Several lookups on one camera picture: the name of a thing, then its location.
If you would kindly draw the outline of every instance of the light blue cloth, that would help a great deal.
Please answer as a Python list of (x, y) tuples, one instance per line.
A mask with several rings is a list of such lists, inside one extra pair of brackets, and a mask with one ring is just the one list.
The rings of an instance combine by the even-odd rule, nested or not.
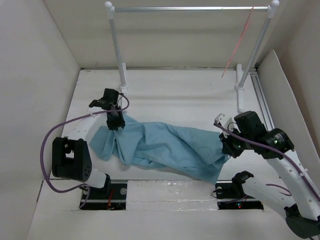
[(92, 138), (90, 146), (100, 159), (107, 161), (114, 154), (125, 165), (170, 167), (192, 178), (216, 183), (229, 159), (222, 153), (218, 132), (123, 117), (124, 129), (111, 131), (101, 126)]

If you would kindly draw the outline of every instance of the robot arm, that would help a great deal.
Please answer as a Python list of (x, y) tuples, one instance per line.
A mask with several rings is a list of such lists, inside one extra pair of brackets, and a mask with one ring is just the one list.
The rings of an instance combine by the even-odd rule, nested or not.
[(294, 145), (280, 129), (267, 131), (258, 115), (244, 112), (234, 118), (220, 114), (214, 125), (223, 130), (220, 135), (222, 152), (238, 157), (244, 150), (254, 150), (277, 171), (292, 196), (285, 196), (260, 182), (251, 173), (238, 173), (232, 182), (243, 194), (252, 196), (282, 216), (290, 229), (301, 238), (320, 234), (319, 190), (303, 168)]
[[(87, 111), (89, 117), (82, 119), (68, 136), (54, 139), (52, 174), (55, 177), (77, 180), (101, 191), (108, 190), (110, 176), (92, 167), (88, 143), (105, 123), (110, 130), (114, 131), (125, 127), (123, 114), (118, 106), (119, 95), (121, 93), (118, 91), (106, 88), (101, 99), (90, 103)], [(101, 110), (108, 112), (95, 114)]]

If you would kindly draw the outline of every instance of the red string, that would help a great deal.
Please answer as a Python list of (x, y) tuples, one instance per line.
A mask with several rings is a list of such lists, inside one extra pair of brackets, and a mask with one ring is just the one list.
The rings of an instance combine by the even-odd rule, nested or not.
[(232, 59), (234, 58), (234, 56), (235, 56), (235, 54), (236, 54), (236, 52), (237, 52), (237, 50), (238, 50), (238, 48), (239, 48), (239, 46), (240, 46), (240, 43), (241, 43), (242, 39), (243, 39), (244, 36), (245, 36), (245, 33), (246, 33), (246, 31), (247, 31), (247, 29), (248, 29), (248, 27), (249, 27), (249, 25), (250, 25), (250, 23), (251, 23), (251, 21), (252, 21), (251, 15), (252, 15), (252, 12), (253, 12), (254, 8), (255, 8), (255, 6), (253, 5), (253, 7), (252, 7), (252, 9), (251, 9), (251, 11), (250, 11), (250, 14), (249, 14), (249, 16), (248, 16), (248, 19), (246, 20), (246, 23), (245, 23), (245, 25), (244, 25), (243, 31), (242, 31), (242, 33), (241, 33), (241, 36), (240, 36), (238, 42), (237, 42), (236, 45), (235, 45), (235, 48), (234, 48), (234, 50), (233, 50), (233, 52), (232, 52), (232, 54), (231, 54), (231, 57), (230, 57), (228, 63), (226, 64), (226, 67), (225, 67), (225, 69), (224, 69), (224, 71), (223, 71), (223, 74), (222, 74), (221, 78), (224, 77), (224, 75), (225, 75), (225, 73), (226, 73), (226, 71), (227, 71), (227, 69), (228, 69), (228, 67), (229, 67)]
[(115, 193), (115, 190), (113, 189), (112, 192), (111, 192), (111, 194), (110, 194), (110, 197), (109, 197), (109, 200), (108, 200), (108, 205), (106, 206), (106, 209), (109, 209), (109, 207), (111, 206), (110, 201), (111, 201), (112, 196), (114, 195), (114, 193)]

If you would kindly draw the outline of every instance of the pole base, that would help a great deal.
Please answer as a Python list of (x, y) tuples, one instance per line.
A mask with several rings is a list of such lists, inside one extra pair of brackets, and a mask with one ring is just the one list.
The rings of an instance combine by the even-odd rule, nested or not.
[(127, 83), (128, 75), (127, 75), (127, 65), (125, 62), (122, 63), (124, 82), (120, 83), (120, 91), (123, 94), (126, 94), (129, 89), (129, 84)]
[(234, 89), (236, 91), (236, 102), (237, 102), (238, 113), (243, 113), (245, 111), (245, 98), (244, 98), (245, 86), (239, 87), (239, 82), (241, 80), (242, 75), (243, 75), (242, 64), (239, 63), (236, 65), (236, 84), (234, 86)]

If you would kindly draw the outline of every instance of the white enclosure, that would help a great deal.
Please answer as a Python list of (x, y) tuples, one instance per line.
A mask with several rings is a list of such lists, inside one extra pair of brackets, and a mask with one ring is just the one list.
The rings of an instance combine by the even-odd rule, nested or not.
[[(114, 2), (119, 7), (268, 4), (270, 0)], [(265, 12), (253, 13), (231, 68), (221, 78), (248, 14), (117, 15), (118, 41), (127, 65), (126, 95), (131, 102), (127, 114), (138, 121), (218, 131), (213, 122), (219, 113), (238, 114), (235, 67), (238, 63), (246, 67), (266, 18)], [(253, 61), (261, 66), (258, 71), (251, 69), (244, 90), (245, 110), (256, 111), (268, 129), (278, 127), (289, 134), (318, 188), (319, 16), (316, 0), (281, 0)], [(80, 190), (57, 194), (43, 184), (39, 161), (43, 137), (52, 126), (84, 114), (104, 88), (118, 88), (116, 67), (104, 0), (0, 0), (1, 239), (50, 240), (57, 239), (57, 234), (61, 240), (299, 239), (268, 207), (265, 211), (217, 210), (210, 184), (171, 169), (126, 167), (116, 157), (105, 162), (93, 152), (94, 166), (114, 180), (130, 180), (126, 211), (79, 210)], [(76, 124), (49, 138), (48, 173), (52, 140), (67, 135)], [(249, 151), (230, 159), (219, 179), (229, 180), (243, 170), (283, 185), (274, 169)], [(76, 184), (52, 181), (60, 189)]]

